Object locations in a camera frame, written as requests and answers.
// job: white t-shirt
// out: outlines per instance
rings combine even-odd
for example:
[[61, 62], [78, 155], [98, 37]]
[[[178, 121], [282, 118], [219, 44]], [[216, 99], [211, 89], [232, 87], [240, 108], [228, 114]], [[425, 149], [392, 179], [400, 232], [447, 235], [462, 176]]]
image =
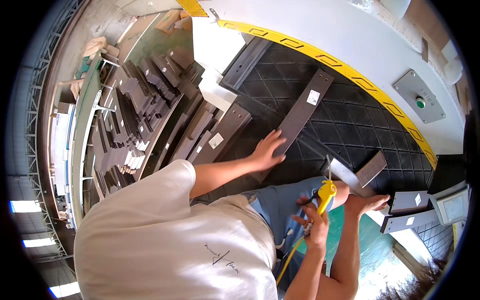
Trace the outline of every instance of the white t-shirt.
[[84, 299], [277, 299], [275, 243], [245, 196], [189, 206], [176, 160], [97, 203], [74, 245]]

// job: light blue shorts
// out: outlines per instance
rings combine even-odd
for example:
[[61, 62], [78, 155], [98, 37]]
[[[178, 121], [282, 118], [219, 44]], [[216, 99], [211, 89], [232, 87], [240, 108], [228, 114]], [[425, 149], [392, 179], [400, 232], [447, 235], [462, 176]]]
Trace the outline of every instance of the light blue shorts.
[[[278, 277], [278, 274], [283, 268], [283, 264], [293, 245], [303, 235], [303, 226], [292, 219], [292, 215], [307, 219], [302, 209], [297, 206], [296, 200], [301, 196], [311, 198], [313, 193], [323, 185], [322, 181], [324, 180], [327, 180], [327, 178], [320, 176], [302, 180], [297, 183], [268, 186], [263, 189], [242, 193], [242, 195], [249, 199], [252, 208], [264, 218], [273, 232], [275, 245], [277, 246], [277, 263], [273, 269], [275, 278]], [[332, 209], [334, 199], [335, 198], [332, 198], [328, 204], [326, 212]], [[318, 207], [315, 199], [312, 203]], [[287, 290], [300, 268], [303, 257], [303, 253], [295, 252], [278, 285], [280, 289], [284, 291]]]

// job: hand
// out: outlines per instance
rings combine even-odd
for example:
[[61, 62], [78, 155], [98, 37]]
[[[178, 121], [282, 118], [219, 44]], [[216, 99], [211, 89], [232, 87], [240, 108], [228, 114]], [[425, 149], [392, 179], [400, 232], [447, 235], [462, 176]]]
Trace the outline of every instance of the hand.
[[362, 198], [353, 194], [348, 195], [343, 204], [346, 215], [361, 217], [369, 210], [382, 210], [387, 207], [390, 195], [376, 195], [370, 198]]
[[[302, 196], [297, 200], [297, 202], [305, 202], [306, 200], [308, 200], [308, 198]], [[307, 227], [310, 220], [313, 220], [310, 234], [305, 237], [305, 243], [307, 244], [308, 248], [316, 248], [325, 253], [329, 225], [328, 214], [325, 212], [320, 215], [316, 206], [311, 202], [302, 206], [301, 208], [308, 216], [308, 220], [305, 220], [299, 216], [292, 216], [292, 219], [300, 225], [303, 225], [303, 227]]]
[[257, 144], [252, 155], [246, 158], [252, 164], [252, 172], [268, 170], [284, 161], [285, 155], [273, 157], [273, 151], [287, 140], [279, 138], [281, 133], [281, 130], [270, 132]]

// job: diamond pattern surface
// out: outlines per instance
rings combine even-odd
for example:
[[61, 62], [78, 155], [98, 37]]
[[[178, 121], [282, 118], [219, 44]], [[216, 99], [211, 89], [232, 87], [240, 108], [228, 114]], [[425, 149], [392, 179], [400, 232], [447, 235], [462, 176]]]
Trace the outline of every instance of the diamond pattern surface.
[[[223, 160], [252, 153], [256, 144], [279, 126], [318, 68], [335, 79], [287, 151], [286, 160], [276, 166], [262, 184], [247, 175], [229, 183], [229, 188], [225, 185], [203, 196], [200, 201], [214, 201], [238, 191], [322, 175], [327, 154], [357, 172], [378, 151], [385, 155], [387, 167], [369, 183], [377, 193], [427, 189], [432, 167], [410, 134], [390, 112], [343, 75], [276, 43], [262, 56], [239, 88], [240, 96], [236, 101], [251, 113], [253, 119]], [[432, 251], [437, 251], [434, 245], [437, 244], [431, 245]]]

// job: paper label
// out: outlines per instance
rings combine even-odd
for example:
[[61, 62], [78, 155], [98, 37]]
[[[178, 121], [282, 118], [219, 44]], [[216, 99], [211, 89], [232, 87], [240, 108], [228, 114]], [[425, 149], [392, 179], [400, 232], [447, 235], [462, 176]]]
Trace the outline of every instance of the paper label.
[[417, 206], [419, 206], [421, 202], [421, 198], [420, 198], [420, 193], [417, 195], [417, 197], [415, 197], [415, 203], [417, 204]]
[[414, 217], [414, 216], [411, 216], [410, 218], [408, 218], [408, 220], [407, 220], [407, 226], [408, 226], [408, 225], [412, 225], [412, 224], [413, 224], [413, 220], [415, 220], [415, 217]]
[[320, 93], [314, 90], [310, 90], [310, 94], [308, 94], [307, 103], [312, 105], [317, 105], [318, 97], [320, 97]]
[[210, 144], [212, 149], [215, 149], [218, 145], [220, 145], [222, 141], [223, 137], [220, 135], [219, 132], [217, 132], [217, 134], [215, 134], [215, 136], [210, 141], [208, 141], [208, 143]]

